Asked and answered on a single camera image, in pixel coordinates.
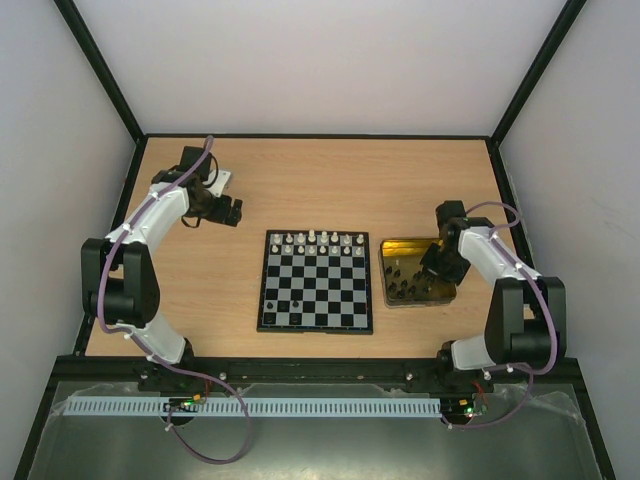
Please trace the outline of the gold metal tin tray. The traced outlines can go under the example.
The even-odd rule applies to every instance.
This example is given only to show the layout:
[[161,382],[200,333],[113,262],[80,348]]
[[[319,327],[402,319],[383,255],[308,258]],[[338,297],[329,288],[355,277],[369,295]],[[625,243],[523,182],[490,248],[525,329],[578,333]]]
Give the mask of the gold metal tin tray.
[[436,280],[423,268],[422,259],[436,242],[430,237],[385,239],[381,242],[379,261],[387,307],[448,305],[456,298],[454,284]]

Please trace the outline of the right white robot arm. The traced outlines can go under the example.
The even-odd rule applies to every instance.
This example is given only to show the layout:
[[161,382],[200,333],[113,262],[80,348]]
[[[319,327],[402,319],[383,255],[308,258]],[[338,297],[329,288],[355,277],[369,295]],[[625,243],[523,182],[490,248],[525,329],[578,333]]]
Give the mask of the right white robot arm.
[[421,260],[429,286],[459,286],[473,268],[492,288],[484,331],[449,341],[438,352],[443,363],[436,367],[436,379],[450,392],[466,385],[471,371],[546,375],[566,352],[564,283],[527,265],[500,238],[500,230],[520,222],[517,210],[505,204],[514,219],[495,225],[472,214],[480,207],[467,209],[460,200],[440,204],[435,210],[438,240]]

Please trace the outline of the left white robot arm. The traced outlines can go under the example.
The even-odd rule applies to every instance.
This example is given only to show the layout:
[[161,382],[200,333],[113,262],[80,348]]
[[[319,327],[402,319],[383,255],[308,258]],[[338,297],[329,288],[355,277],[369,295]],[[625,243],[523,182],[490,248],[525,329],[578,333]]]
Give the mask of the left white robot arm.
[[213,155],[214,137],[187,146],[180,162],[159,171],[133,213],[103,238],[81,248],[84,312],[106,334],[132,340],[151,362],[179,365],[192,351],[160,312],[161,291],[153,254],[176,222],[197,228],[203,221],[235,227],[240,199],[224,193],[232,174]]

